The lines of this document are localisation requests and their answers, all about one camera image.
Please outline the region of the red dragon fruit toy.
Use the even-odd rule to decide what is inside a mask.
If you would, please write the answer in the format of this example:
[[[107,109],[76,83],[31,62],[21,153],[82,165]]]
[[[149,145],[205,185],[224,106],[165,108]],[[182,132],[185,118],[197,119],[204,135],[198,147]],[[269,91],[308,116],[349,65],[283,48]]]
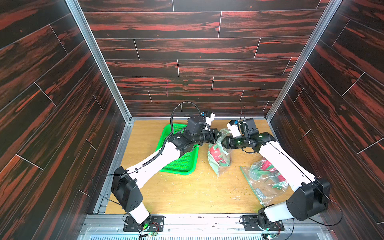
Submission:
[[[229,167],[230,166],[230,155],[222,149],[218,145],[214,145],[210,147],[209,153],[213,158],[213,161],[217,163],[221,167]]]

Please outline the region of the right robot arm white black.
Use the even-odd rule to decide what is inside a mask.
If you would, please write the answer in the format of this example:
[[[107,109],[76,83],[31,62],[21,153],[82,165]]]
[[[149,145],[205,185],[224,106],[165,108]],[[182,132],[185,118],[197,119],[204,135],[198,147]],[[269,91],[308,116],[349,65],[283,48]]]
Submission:
[[[328,209],[331,189],[329,181],[317,180],[286,153],[268,132],[235,138],[228,136],[222,145],[228,150],[252,148],[283,175],[294,191],[288,200],[259,210],[257,222],[262,230],[267,230],[281,220],[304,221]]]

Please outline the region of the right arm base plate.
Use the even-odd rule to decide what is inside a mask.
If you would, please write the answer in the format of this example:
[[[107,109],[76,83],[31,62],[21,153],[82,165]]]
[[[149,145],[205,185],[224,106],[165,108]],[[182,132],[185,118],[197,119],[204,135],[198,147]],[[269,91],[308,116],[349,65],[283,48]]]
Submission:
[[[264,215],[242,215],[240,217],[240,224],[244,226],[245,231],[275,231],[281,232],[285,229],[283,223],[271,222]]]

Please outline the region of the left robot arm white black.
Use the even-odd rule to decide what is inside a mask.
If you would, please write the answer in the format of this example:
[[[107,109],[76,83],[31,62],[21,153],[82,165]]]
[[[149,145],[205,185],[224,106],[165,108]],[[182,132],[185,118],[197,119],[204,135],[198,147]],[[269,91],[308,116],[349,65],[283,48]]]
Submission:
[[[166,165],[191,152],[194,146],[204,143],[214,144],[222,136],[218,129],[209,129],[198,134],[187,130],[172,134],[165,140],[165,145],[135,166],[124,169],[119,167],[114,172],[111,191],[122,208],[141,228],[151,220],[151,214],[143,203],[141,188]]]

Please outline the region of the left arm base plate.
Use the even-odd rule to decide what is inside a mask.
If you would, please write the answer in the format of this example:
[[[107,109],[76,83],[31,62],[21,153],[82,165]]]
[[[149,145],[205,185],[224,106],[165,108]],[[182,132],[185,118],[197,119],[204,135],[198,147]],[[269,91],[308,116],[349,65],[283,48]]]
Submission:
[[[161,215],[150,215],[143,223],[139,224],[132,216],[125,219],[123,232],[153,232],[158,233],[164,230],[165,217]]]

